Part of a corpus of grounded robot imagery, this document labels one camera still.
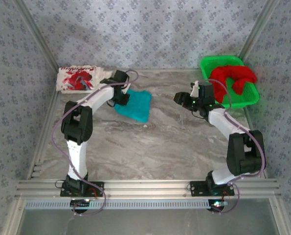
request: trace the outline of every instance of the gray marble table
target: gray marble table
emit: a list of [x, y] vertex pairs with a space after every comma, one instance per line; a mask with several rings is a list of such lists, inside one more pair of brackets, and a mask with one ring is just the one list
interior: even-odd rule
[[[106, 104], [98, 109], [87, 147], [89, 179], [204, 179], [225, 164], [227, 140], [220, 131], [173, 101], [175, 93], [190, 92], [190, 82], [195, 80], [201, 80], [199, 70], [140, 72], [132, 89], [153, 95], [148, 123], [123, 117]], [[67, 101], [84, 96], [60, 94], [55, 121], [63, 115]], [[231, 115], [248, 126], [243, 109]], [[54, 137], [68, 151], [60, 129]], [[40, 178], [64, 179], [67, 171], [66, 159], [49, 140]]]

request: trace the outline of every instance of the teal cloth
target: teal cloth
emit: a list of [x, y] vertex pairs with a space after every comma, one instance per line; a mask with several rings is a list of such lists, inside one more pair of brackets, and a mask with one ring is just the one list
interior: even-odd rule
[[136, 92], [128, 90], [130, 95], [127, 105], [116, 104], [114, 109], [121, 115], [140, 122], [147, 122], [150, 116], [150, 104], [152, 95], [148, 91]]

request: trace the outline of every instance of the red towel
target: red towel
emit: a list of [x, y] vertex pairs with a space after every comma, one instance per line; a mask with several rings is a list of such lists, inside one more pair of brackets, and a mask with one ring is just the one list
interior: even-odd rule
[[[231, 77], [234, 80], [232, 85], [232, 89], [236, 94], [241, 95], [243, 92], [243, 88], [246, 82], [255, 83], [257, 81], [257, 77], [253, 73], [253, 71], [246, 66], [220, 66], [215, 68], [209, 79], [215, 79], [223, 83], [226, 87], [226, 80], [228, 77]], [[215, 99], [222, 103], [224, 99], [224, 95], [227, 94], [224, 88], [217, 82], [211, 82], [214, 88], [214, 96]]]

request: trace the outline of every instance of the patterned wallpaper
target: patterned wallpaper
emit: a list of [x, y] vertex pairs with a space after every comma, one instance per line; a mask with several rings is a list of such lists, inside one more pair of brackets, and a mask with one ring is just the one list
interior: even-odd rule
[[24, 0], [59, 66], [197, 68], [237, 55], [265, 0]]
[[268, 172], [279, 179], [291, 217], [291, 0], [280, 1], [246, 65], [261, 96], [250, 117], [264, 133]]
[[13, 2], [0, 1], [0, 232], [32, 161], [55, 77]]

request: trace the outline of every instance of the green plastic tray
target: green plastic tray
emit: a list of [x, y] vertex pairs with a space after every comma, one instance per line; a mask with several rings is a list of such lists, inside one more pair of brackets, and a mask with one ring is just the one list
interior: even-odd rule
[[[242, 60], [233, 55], [207, 56], [204, 57], [200, 63], [203, 78], [208, 79], [214, 68], [226, 65], [244, 66]], [[242, 95], [235, 94], [235, 92], [231, 88], [233, 84], [233, 80], [231, 78], [227, 79], [226, 84], [228, 92], [231, 96], [232, 108], [234, 109], [243, 108], [247, 105], [255, 104], [258, 102], [259, 94], [253, 83], [246, 82]], [[229, 108], [229, 99], [227, 95], [224, 96], [222, 105], [226, 109]]]

